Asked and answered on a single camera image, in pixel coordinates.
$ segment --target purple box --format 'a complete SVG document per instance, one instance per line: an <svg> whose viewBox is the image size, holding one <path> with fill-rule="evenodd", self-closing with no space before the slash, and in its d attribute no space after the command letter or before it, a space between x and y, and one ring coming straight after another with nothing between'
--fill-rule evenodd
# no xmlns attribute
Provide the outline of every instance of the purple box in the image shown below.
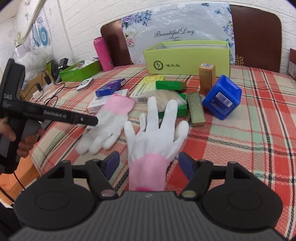
<svg viewBox="0 0 296 241"><path fill-rule="evenodd" d="M96 90L96 96L112 95L126 84L126 79L114 80Z"/></svg>

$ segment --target tablecloth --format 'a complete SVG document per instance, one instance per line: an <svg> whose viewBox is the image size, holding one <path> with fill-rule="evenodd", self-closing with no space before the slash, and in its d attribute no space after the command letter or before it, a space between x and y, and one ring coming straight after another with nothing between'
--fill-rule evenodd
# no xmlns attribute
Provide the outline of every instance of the tablecloth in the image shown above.
<svg viewBox="0 0 296 241"><path fill-rule="evenodd" d="M137 83L148 75L142 65L116 67L109 72L99 73L85 91L63 89L58 94L57 108L86 113L86 107L94 91L104 84L126 78L123 88L134 90ZM185 81L186 92L199 90L199 76L166 75L167 80ZM242 89L241 104L221 121L205 110L206 123L202 127L190 127L188 138L180 151L185 151L195 160L207 159L216 165L237 161L257 178L273 189L283 201L283 213L276 230L286 238L295 233L295 151L296 151L296 83L282 74L271 71L232 66L230 79ZM66 83L76 86L77 83ZM61 86L51 84L39 103L52 96ZM53 99L49 106L56 102ZM147 111L146 104L136 104L129 113L129 120L139 130L139 116ZM177 122L187 118L178 118ZM124 132L110 150L101 150L97 155L89 153L79 156L75 145L83 127L65 123L53 123L31 152L37 170L44 174L61 160L71 163L85 162L93 158L105 158L112 151L120 153L120 165L110 182L119 194L128 189L128 150ZM223 181L213 181L212 187ZM178 156L168 168L166 190L177 193L188 183L178 165Z"/></svg>

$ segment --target glove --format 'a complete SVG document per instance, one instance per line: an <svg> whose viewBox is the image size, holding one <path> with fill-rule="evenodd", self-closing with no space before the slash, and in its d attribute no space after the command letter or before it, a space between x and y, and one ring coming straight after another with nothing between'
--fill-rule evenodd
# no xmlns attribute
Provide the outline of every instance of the glove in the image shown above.
<svg viewBox="0 0 296 241"><path fill-rule="evenodd" d="M134 104L134 100L130 98L113 94L97 113L98 124L95 127L86 127L75 148L76 152L81 155L87 151L96 154L102 147L110 149L120 136Z"/></svg>
<svg viewBox="0 0 296 241"><path fill-rule="evenodd" d="M147 119L140 115L140 130L135 134L130 121L124 124L128 146L129 190L163 191L169 164L179 152L189 132L187 121L175 131L178 103L170 100L161 127L158 126L156 98L148 100Z"/></svg>

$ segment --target blue box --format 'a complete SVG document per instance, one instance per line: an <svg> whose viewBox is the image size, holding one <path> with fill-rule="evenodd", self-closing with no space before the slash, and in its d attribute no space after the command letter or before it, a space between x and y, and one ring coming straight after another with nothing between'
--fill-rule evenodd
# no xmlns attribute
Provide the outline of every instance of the blue box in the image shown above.
<svg viewBox="0 0 296 241"><path fill-rule="evenodd" d="M96 90L96 96L112 95L126 84L126 79L114 80Z"/></svg>
<svg viewBox="0 0 296 241"><path fill-rule="evenodd" d="M239 106L241 98L242 90L228 77L221 75L205 97L202 105L208 108L218 119L224 120Z"/></svg>

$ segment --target ceiling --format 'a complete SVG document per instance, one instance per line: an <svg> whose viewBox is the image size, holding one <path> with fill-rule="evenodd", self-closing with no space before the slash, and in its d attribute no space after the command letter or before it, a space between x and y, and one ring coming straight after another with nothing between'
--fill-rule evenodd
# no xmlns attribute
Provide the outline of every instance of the ceiling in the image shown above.
<svg viewBox="0 0 296 241"><path fill-rule="evenodd" d="M0 12L0 24L17 15L21 2L22 0L12 0L2 9Z"/></svg>

